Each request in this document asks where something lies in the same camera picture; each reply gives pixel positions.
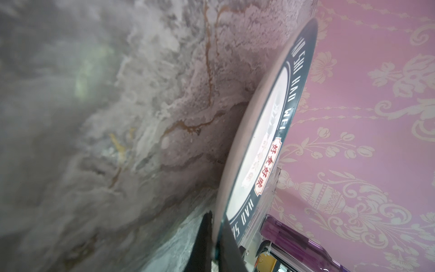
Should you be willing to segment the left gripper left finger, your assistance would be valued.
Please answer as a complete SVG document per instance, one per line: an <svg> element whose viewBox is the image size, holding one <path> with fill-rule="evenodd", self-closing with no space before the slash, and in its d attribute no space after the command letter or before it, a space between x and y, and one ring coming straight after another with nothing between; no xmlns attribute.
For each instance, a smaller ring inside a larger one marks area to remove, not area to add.
<svg viewBox="0 0 435 272"><path fill-rule="evenodd" d="M206 213L201 221L197 236L184 272L210 272L212 251L212 212Z"/></svg>

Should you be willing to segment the white plate dark lettered rim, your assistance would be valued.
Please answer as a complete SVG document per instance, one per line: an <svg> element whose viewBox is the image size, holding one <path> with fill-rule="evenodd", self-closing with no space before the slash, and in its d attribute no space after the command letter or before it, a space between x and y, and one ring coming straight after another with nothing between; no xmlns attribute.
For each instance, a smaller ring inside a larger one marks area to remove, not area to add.
<svg viewBox="0 0 435 272"><path fill-rule="evenodd" d="M263 195L307 82L318 35L308 20L285 43L260 81L237 130L217 194L212 240L225 221L240 241Z"/></svg>

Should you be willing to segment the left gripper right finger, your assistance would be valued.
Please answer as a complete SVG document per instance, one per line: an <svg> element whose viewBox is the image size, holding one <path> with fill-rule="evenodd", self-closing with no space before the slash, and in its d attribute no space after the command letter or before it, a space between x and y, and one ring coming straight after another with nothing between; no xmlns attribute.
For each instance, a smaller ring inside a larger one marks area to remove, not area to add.
<svg viewBox="0 0 435 272"><path fill-rule="evenodd" d="M217 248L217 262L220 272L247 272L242 254L236 244L231 226L226 217L224 217L221 226Z"/></svg>

